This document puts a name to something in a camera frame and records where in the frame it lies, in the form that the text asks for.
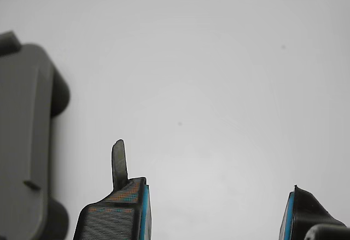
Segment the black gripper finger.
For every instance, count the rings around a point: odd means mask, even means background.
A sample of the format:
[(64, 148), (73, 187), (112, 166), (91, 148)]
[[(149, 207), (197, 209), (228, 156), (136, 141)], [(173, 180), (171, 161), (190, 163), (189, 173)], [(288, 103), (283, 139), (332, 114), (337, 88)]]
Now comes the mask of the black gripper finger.
[(349, 227), (335, 219), (312, 193), (294, 186), (285, 207), (279, 239), (349, 239)]

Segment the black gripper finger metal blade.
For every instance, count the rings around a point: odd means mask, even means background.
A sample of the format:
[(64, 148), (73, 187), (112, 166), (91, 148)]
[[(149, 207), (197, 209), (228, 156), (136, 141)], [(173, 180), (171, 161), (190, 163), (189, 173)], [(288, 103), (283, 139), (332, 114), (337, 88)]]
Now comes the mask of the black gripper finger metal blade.
[(74, 239), (151, 239), (150, 192), (145, 177), (128, 178), (125, 144), (112, 147), (112, 192), (85, 206), (78, 218)]

